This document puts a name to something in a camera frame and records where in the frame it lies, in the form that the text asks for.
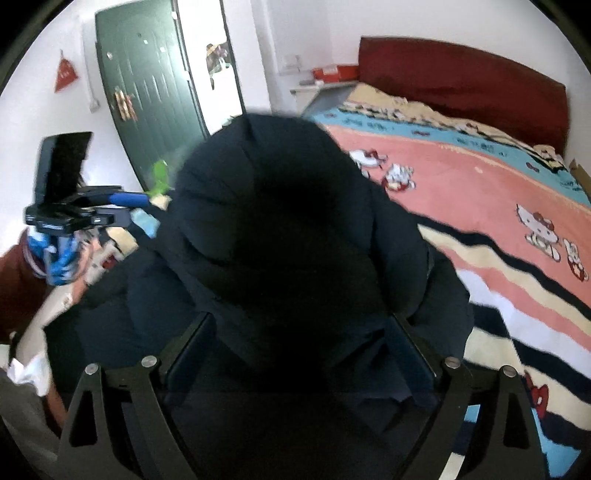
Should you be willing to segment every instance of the white paper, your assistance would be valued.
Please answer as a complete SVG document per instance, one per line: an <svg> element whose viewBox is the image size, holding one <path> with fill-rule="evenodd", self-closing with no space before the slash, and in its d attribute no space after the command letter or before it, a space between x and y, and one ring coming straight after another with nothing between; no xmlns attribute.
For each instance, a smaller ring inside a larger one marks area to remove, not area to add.
<svg viewBox="0 0 591 480"><path fill-rule="evenodd" d="M49 392L51 369L45 352L35 355L26 366L13 358L6 374L16 385L33 385L39 397L45 397Z"/></svg>

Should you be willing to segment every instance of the door frame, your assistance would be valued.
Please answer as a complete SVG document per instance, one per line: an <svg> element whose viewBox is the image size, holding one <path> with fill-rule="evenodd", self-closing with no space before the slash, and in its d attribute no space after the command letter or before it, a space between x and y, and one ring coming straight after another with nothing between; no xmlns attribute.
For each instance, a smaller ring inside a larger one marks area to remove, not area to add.
<svg viewBox="0 0 591 480"><path fill-rule="evenodd" d="M226 12L224 11L224 6L222 0L217 0L220 4L220 8L222 10L222 19L223 19L223 28L226 32L226 39L228 41L228 48L232 53L232 58L235 59L234 50L232 48L232 41L230 40L230 33L228 31L228 23L226 21ZM195 81L193 80L193 72L191 71L191 65L189 64L189 58L187 57L187 47L185 45L184 35L183 35L183 21L181 20L181 15L178 12L178 0L171 0L173 11L176 12L177 18L175 20L175 25L177 26L177 36L178 36L178 43L181 45L181 52L183 55L183 62L185 65L185 70L189 73L189 78L191 78L191 91L194 92L195 98L197 98L197 89L195 87ZM242 97L242 89L240 87L240 81L238 80L238 68L236 64L233 66L234 70L234 82L236 82L236 88L238 89L238 98L240 99L240 108L242 109L242 113L246 113L246 108L244 107L244 98ZM207 126L205 126L205 131L209 136L209 130Z"/></svg>
<svg viewBox="0 0 591 480"><path fill-rule="evenodd" d="M0 60L0 95L29 47L51 20L57 17L71 2L73 0L48 0L41 8L35 9L36 6L33 5L26 6L30 9L24 14L27 22Z"/></svg>

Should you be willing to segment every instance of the metal bolt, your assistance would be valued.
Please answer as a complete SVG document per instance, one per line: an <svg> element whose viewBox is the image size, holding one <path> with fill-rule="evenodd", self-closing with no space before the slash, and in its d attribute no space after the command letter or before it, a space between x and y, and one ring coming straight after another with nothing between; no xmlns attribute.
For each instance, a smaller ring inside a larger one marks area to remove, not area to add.
<svg viewBox="0 0 591 480"><path fill-rule="evenodd" d="M460 362L456 357L454 356L448 356L445 359L445 364L447 367L452 368L452 369L456 369L456 368L460 368L460 365L462 364L462 362Z"/></svg>
<svg viewBox="0 0 591 480"><path fill-rule="evenodd" d="M86 368L84 369L84 372L86 373L86 375L94 375L98 371L99 371L98 364L88 364L88 365L86 365Z"/></svg>
<svg viewBox="0 0 591 480"><path fill-rule="evenodd" d="M142 367L150 368L156 365L158 359L154 355L148 355L142 358Z"/></svg>
<svg viewBox="0 0 591 480"><path fill-rule="evenodd" d="M517 370L515 370L515 368L513 368L510 365L503 365L501 370L509 378L513 378L514 376L517 375Z"/></svg>

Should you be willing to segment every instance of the wall outlet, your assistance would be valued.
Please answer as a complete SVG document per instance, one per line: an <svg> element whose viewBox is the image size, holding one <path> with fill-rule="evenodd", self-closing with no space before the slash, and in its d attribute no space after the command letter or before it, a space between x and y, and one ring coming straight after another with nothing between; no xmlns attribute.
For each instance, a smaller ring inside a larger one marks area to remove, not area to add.
<svg viewBox="0 0 591 480"><path fill-rule="evenodd" d="M299 55L287 54L283 55L279 65L279 73L281 75L289 75L292 73L299 73L301 70L301 58Z"/></svg>

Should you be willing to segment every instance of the white wall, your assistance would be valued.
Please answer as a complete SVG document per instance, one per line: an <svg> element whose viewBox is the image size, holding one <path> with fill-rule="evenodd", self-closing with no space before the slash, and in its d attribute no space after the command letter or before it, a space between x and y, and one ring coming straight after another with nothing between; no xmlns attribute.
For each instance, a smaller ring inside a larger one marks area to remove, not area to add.
<svg viewBox="0 0 591 480"><path fill-rule="evenodd" d="M293 112L290 89L311 79L313 67L331 63L329 17L323 0L252 0L256 34L274 112ZM287 55L299 55L301 73L282 74Z"/></svg>
<svg viewBox="0 0 591 480"><path fill-rule="evenodd" d="M223 6L244 107L247 111L268 112L271 101L251 0L223 0Z"/></svg>
<svg viewBox="0 0 591 480"><path fill-rule="evenodd" d="M178 0L178 18L183 29L187 59L199 106L207 129L213 134L231 116L242 114L233 67L229 66L213 75L213 90L207 70L207 45L217 45L227 40L222 7L219 0Z"/></svg>
<svg viewBox="0 0 591 480"><path fill-rule="evenodd" d="M529 0L326 0L333 59L357 59L361 35L469 45L527 65L567 87L567 161L591 168L591 74L569 41Z"/></svg>
<svg viewBox="0 0 591 480"><path fill-rule="evenodd" d="M284 9L276 8L283 3L288 4ZM293 110L289 88L305 76L274 74L272 62L282 54L312 57L318 66L356 63L362 35L434 38L490 51L564 83L571 114L566 158L576 157L591 169L591 74L560 30L529 0L253 0L253 12L274 110ZM315 49L324 50L327 43L330 58L322 62Z"/></svg>
<svg viewBox="0 0 591 480"><path fill-rule="evenodd" d="M0 118L4 119L0 129L0 179L4 183L0 252L18 239L24 226L22 210L33 200L37 154L44 137L94 132L83 170L86 181L140 190L106 103L96 54L89 59L89 70L100 108L90 112L83 57L83 20L94 19L99 8L119 3L121 0L74 0L35 40L0 95ZM54 93L60 49L80 79Z"/></svg>

